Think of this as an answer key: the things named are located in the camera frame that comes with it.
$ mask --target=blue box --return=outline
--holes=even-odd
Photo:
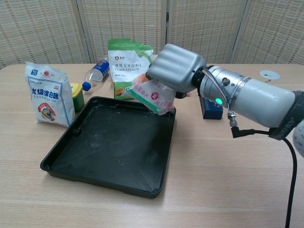
[[[204,119],[220,120],[223,116],[223,107],[208,99],[199,97],[201,111]]]

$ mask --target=white disc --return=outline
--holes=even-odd
[[[272,70],[262,70],[262,71],[260,71],[260,75],[269,80],[280,79],[280,75],[277,72],[272,71]]]

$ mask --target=green indicator light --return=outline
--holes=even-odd
[[[215,98],[215,102],[218,103],[219,105],[223,104],[223,101],[220,98]]]

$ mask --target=corn starch bag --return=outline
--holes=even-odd
[[[43,64],[25,64],[25,80],[37,121],[68,127],[75,118],[75,111],[67,74]]]
[[[111,77],[114,83],[114,98],[132,98],[125,88],[144,75],[152,62],[153,48],[140,42],[119,38],[108,41]]]

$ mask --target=wall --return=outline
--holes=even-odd
[[[3,0],[0,21],[0,69],[93,63],[117,37],[215,64],[304,62],[304,0]]]

